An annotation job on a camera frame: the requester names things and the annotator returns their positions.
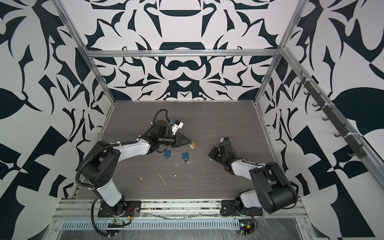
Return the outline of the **brass padlock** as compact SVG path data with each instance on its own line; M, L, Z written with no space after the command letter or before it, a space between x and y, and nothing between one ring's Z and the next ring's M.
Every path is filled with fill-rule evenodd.
M192 142L192 141L188 142L188 145L189 145L189 148L191 150L193 150L197 146L197 144L195 142Z

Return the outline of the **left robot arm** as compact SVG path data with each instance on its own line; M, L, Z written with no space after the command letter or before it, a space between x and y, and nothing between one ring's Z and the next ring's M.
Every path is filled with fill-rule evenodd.
M89 154L79 163L75 182L95 193L109 216L121 216L128 207L125 198L117 189L113 174L119 162L157 152L161 145L171 148L196 147L189 138L178 130L183 126L180 121L153 122L150 129L134 141L115 144L106 141L97 142Z

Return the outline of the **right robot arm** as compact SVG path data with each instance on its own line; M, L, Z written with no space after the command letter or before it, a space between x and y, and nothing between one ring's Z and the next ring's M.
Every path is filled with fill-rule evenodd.
M213 144L209 157L220 163L227 173L250 180L254 186L233 200L222 201L222 216L262 216L296 206L298 195L276 162L258 164L240 158L228 138Z

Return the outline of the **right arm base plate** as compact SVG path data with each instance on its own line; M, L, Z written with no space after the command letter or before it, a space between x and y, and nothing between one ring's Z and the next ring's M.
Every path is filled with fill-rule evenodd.
M254 216L260 217L263 215L263 209L259 207L246 208L239 198L234 200L222 200L220 214L223 217L234 216Z

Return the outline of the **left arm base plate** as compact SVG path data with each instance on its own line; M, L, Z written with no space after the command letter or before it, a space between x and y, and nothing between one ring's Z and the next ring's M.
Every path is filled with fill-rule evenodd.
M141 201L125 201L122 200L116 206L111 207L104 201L101 201L101 206L98 212L98 218L112 217L133 217L141 211Z

